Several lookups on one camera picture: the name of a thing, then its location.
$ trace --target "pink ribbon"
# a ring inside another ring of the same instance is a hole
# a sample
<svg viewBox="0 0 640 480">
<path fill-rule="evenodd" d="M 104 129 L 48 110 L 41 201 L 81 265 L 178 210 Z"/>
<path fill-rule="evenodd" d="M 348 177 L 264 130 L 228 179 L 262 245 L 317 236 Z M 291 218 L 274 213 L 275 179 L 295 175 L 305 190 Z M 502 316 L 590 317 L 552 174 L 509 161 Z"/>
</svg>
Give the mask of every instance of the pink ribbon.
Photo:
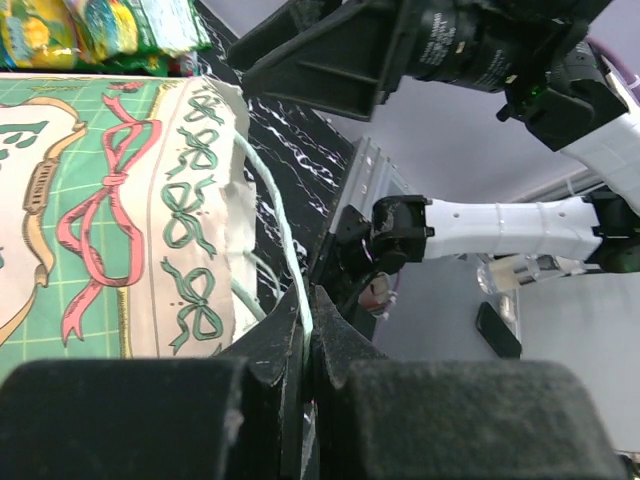
<svg viewBox="0 0 640 480">
<path fill-rule="evenodd" d="M 71 335 L 82 340 L 82 317 L 89 306 L 98 297 L 103 287 L 127 287 L 140 280 L 144 271 L 144 238 L 142 232 L 133 224 L 120 201 L 120 186 L 127 180 L 128 170 L 158 141 L 162 133 L 162 122 L 159 120 L 136 120 L 120 104 L 120 98 L 109 98 L 103 95 L 104 104 L 122 122 L 106 130 L 102 136 L 109 173 L 103 178 L 103 187 L 87 198 L 80 205 L 69 210 L 58 223 L 56 235 L 60 244 L 70 252 L 82 258 L 89 281 L 87 286 L 67 306 L 62 317 L 62 341 L 66 345 Z M 151 135 L 133 154 L 128 156 L 127 148 L 151 126 Z M 129 134 L 117 145 L 113 145 L 114 137 L 122 130 L 129 129 Z M 106 276 L 104 263 L 98 251 L 91 246 L 91 224 L 100 207 L 108 199 L 116 224 L 129 238 L 130 267 L 126 277 L 111 278 Z M 80 236 L 76 237 L 71 226 L 81 219 Z"/>
</svg>

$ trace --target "green grid fabric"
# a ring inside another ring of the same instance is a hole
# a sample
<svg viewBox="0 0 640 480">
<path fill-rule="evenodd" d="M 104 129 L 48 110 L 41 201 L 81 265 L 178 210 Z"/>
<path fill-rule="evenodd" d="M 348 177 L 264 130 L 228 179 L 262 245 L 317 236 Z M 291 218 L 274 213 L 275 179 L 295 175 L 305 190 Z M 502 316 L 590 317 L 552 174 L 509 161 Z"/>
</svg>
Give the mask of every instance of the green grid fabric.
<svg viewBox="0 0 640 480">
<path fill-rule="evenodd" d="M 113 81 L 113 78 L 0 79 L 0 104 L 16 106 L 35 97 L 57 98 L 73 107 L 80 121 L 86 122 L 88 127 L 85 135 L 68 146 L 61 156 L 43 219 L 43 231 L 55 255 L 55 265 L 47 288 L 38 288 L 36 303 L 27 318 L 0 346 L 0 382 L 17 365 L 30 360 L 120 356 L 118 299 L 113 288 L 103 288 L 84 314 L 84 340 L 79 340 L 72 333 L 66 347 L 63 344 L 63 313 L 69 302 L 87 285 L 89 275 L 82 260 L 63 248 L 55 236 L 61 217 L 102 188 L 102 179 L 108 173 L 102 135 L 121 122 L 104 105 L 102 96 L 119 96 L 120 103 L 129 114 L 136 119 L 144 119 L 153 108 L 159 87 L 166 82 L 145 79 L 137 92 L 122 92 L 109 89 Z M 136 140 L 130 148 L 137 148 L 142 141 L 144 139 Z M 102 202 L 92 225 L 92 245 L 104 260 L 106 274 L 110 277 L 126 276 L 129 272 L 128 240 L 114 222 L 108 201 Z M 74 225 L 73 230 L 77 235 L 79 226 Z"/>
</svg>

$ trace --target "smartphone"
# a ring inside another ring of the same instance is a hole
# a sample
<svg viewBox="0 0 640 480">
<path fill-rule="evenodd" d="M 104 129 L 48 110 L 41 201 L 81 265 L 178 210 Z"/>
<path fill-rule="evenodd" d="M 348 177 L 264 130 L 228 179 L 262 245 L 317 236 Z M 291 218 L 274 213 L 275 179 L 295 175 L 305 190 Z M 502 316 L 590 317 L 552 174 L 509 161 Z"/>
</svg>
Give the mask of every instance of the smartphone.
<svg viewBox="0 0 640 480">
<path fill-rule="evenodd" d="M 522 356 L 522 344 L 490 303 L 480 305 L 476 327 L 498 357 L 519 359 Z"/>
</svg>

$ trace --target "black marble surface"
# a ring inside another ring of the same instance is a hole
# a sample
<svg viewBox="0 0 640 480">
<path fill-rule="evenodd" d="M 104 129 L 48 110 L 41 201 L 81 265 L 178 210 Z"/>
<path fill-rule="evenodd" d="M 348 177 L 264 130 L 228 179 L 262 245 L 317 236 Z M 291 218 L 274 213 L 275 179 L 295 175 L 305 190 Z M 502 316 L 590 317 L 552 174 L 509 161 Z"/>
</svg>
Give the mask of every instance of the black marble surface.
<svg viewBox="0 0 640 480">
<path fill-rule="evenodd" d="M 213 49 L 200 55 L 203 73 L 223 82 L 240 84 L 241 72 L 225 63 L 226 52 L 237 37 L 203 4 L 197 8 L 208 27 Z M 251 115 L 250 142 L 273 173 L 282 192 L 298 260 L 305 273 L 328 228 L 327 219 L 346 181 L 354 153 L 341 137 L 311 109 L 270 99 L 247 98 Z M 283 288 L 290 279 L 282 255 L 273 206 L 264 184 L 248 165 L 245 173 L 258 191 L 256 253 L 280 275 Z M 258 273 L 258 296 L 271 309 L 274 285 Z"/>
</svg>

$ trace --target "green bow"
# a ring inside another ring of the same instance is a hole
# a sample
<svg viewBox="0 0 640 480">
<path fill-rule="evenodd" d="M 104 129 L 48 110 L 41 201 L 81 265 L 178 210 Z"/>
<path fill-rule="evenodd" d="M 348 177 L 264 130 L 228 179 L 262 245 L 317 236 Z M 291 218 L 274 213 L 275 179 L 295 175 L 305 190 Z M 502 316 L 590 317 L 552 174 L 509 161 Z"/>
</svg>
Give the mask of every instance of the green bow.
<svg viewBox="0 0 640 480">
<path fill-rule="evenodd" d="M 218 125 L 224 125 L 224 120 L 216 114 L 215 107 L 222 103 L 220 97 L 212 97 L 211 95 L 197 95 L 192 97 L 187 102 L 193 110 L 185 115 L 185 121 L 199 122 L 205 118 L 210 118 L 218 123 Z"/>
<path fill-rule="evenodd" d="M 218 166 L 218 156 L 210 148 L 211 144 L 220 138 L 218 132 L 206 129 L 194 135 L 182 127 L 177 131 L 185 137 L 185 142 L 190 149 L 181 153 L 178 157 L 179 165 L 167 172 L 166 175 L 169 179 L 175 177 L 187 167 L 189 157 L 191 157 L 189 166 L 192 170 L 213 170 Z M 202 137 L 205 136 L 209 136 L 207 141 L 202 140 Z"/>
<path fill-rule="evenodd" d="M 182 331 L 173 342 L 169 345 L 173 347 L 173 354 L 177 354 L 180 348 L 189 340 L 189 325 L 187 325 L 187 317 L 193 313 L 193 336 L 199 342 L 214 340 L 220 338 L 224 332 L 222 320 L 216 312 L 208 305 L 207 299 L 211 296 L 216 281 L 213 274 L 206 268 L 195 268 L 191 270 L 184 278 L 180 272 L 176 270 L 165 257 L 161 262 L 162 269 L 173 277 L 176 284 L 178 295 L 189 305 L 184 306 L 176 317 L 176 322 Z M 194 284 L 200 278 L 204 279 L 205 285 L 202 293 L 198 294 L 194 288 Z M 213 329 L 212 332 L 205 333 L 202 331 L 202 320 L 205 320 Z"/>
<path fill-rule="evenodd" d="M 209 254 L 209 258 L 213 259 L 216 254 L 216 248 L 204 238 L 202 225 L 197 218 L 191 213 L 197 211 L 204 204 L 204 193 L 202 189 L 214 183 L 211 177 L 199 181 L 193 189 L 196 196 L 191 205 L 187 206 L 187 200 L 191 194 L 191 185 L 186 182 L 171 183 L 162 187 L 160 197 L 164 204 L 171 210 L 171 220 L 162 232 L 162 238 L 170 248 L 183 248 L 189 244 L 194 238 L 196 243 Z M 173 190 L 181 190 L 180 199 L 176 200 Z M 173 231 L 180 224 L 185 229 L 185 234 L 174 240 Z"/>
</svg>

